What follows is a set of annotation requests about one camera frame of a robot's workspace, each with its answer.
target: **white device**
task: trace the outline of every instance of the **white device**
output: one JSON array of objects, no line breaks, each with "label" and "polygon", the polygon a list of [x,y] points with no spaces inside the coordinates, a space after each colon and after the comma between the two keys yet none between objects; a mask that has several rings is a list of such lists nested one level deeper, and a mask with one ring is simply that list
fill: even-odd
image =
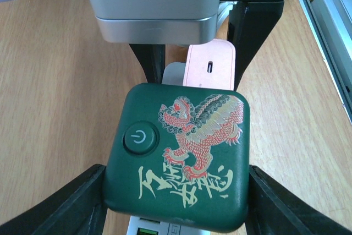
[{"label": "white device", "polygon": [[215,38],[219,0],[90,0],[109,42],[200,44]]},{"label": "white device", "polygon": [[126,235],[211,235],[211,232],[131,216]]}]

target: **red dragon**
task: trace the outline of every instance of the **red dragon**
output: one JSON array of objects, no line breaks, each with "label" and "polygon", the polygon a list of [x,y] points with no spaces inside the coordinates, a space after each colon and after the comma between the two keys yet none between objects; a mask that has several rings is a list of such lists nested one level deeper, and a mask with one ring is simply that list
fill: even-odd
[{"label": "red dragon", "polygon": [[[213,160],[211,146],[223,142],[231,146],[238,143],[242,130],[244,104],[235,96],[211,95],[194,107],[185,96],[179,96],[170,107],[162,105],[159,122],[169,133],[175,134],[179,148],[164,150],[164,161],[181,165],[183,176],[207,177],[207,169]],[[196,162],[185,166],[184,160],[192,153]]]}]

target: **cream calligraphy characters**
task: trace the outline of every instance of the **cream calligraphy characters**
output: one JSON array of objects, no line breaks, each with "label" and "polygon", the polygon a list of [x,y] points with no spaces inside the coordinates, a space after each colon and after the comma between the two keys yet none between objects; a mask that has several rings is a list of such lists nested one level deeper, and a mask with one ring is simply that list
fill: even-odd
[{"label": "cream calligraphy characters", "polygon": [[207,192],[212,199],[215,195],[221,198],[228,198],[226,190],[230,187],[233,180],[233,171],[224,172],[224,166],[218,168],[219,175],[208,173],[207,177],[195,178],[189,181],[182,174],[182,168],[176,165],[163,163],[163,176],[157,176],[152,170],[145,172],[141,166],[139,174],[139,199],[143,196],[143,191],[148,189],[156,198],[156,191],[166,189],[169,194],[176,194],[182,198],[183,207],[193,206],[198,202],[197,195],[199,192]]}]

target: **dark green casing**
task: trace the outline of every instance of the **dark green casing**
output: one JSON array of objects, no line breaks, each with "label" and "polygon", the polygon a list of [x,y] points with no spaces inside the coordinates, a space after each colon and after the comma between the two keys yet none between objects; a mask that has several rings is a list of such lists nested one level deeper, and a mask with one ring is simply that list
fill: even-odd
[{"label": "dark green casing", "polygon": [[[124,137],[139,122],[155,131],[156,145],[138,155]],[[126,97],[106,167],[105,203],[210,231],[239,228],[248,207],[249,128],[249,105],[237,92],[137,85]],[[137,142],[149,139],[135,134]]]}]

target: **power button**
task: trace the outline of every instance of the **power button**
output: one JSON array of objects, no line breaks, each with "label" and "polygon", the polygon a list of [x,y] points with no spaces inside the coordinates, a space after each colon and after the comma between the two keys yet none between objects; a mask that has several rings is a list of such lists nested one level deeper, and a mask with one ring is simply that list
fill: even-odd
[{"label": "power button", "polygon": [[134,123],[126,130],[124,144],[134,154],[146,154],[151,151],[156,144],[153,125],[145,121]]}]

